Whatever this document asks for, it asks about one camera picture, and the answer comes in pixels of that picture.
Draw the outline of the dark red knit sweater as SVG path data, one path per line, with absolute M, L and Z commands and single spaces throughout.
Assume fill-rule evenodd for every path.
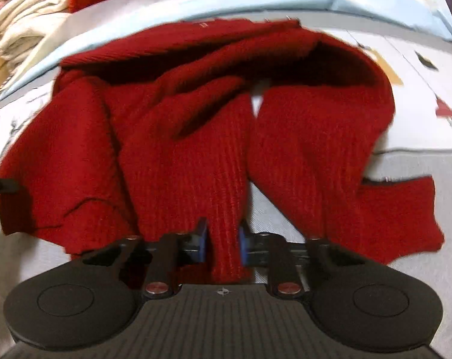
M 5 234 L 73 256 L 206 218 L 202 280 L 247 277 L 238 226 L 255 185 L 307 238 L 380 263 L 439 250 L 430 177 L 364 178 L 395 113 L 383 70 L 295 20 L 165 24 L 65 58 L 50 103 L 3 158 Z

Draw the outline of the cream folded blanket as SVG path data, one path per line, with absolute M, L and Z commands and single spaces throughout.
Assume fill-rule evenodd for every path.
M 68 18 L 69 0 L 10 0 L 0 9 L 0 57 L 16 72 Z

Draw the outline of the light blue pillow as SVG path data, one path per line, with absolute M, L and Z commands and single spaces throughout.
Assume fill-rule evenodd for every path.
M 71 14 L 40 45 L 28 67 L 0 91 L 0 101 L 64 58 L 138 33 L 187 19 L 263 10 L 325 10 L 378 19 L 452 41 L 452 14 L 445 0 L 106 0 Z

